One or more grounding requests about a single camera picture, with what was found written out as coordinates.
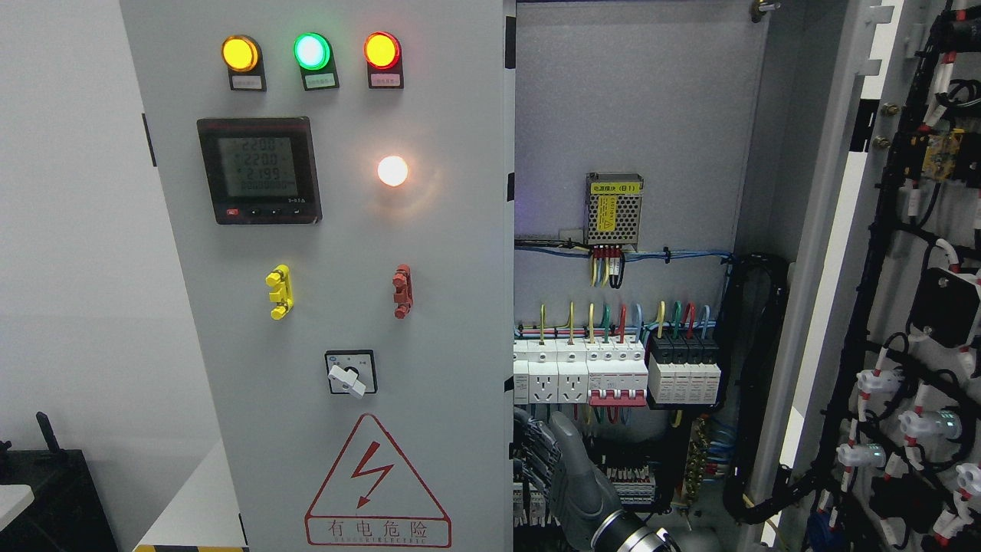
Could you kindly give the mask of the dark grey robotic hand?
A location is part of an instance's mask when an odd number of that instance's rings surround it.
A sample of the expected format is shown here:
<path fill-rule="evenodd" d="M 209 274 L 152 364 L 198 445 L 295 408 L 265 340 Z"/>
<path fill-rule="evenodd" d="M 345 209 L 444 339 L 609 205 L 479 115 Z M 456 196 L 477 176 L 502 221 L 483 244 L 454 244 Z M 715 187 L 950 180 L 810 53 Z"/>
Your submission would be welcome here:
<path fill-rule="evenodd" d="M 622 510 L 610 480 L 592 463 L 582 434 L 563 412 L 543 422 L 516 406 L 513 419 L 524 474 L 549 501 L 571 548 L 591 550 L 602 522 Z"/>

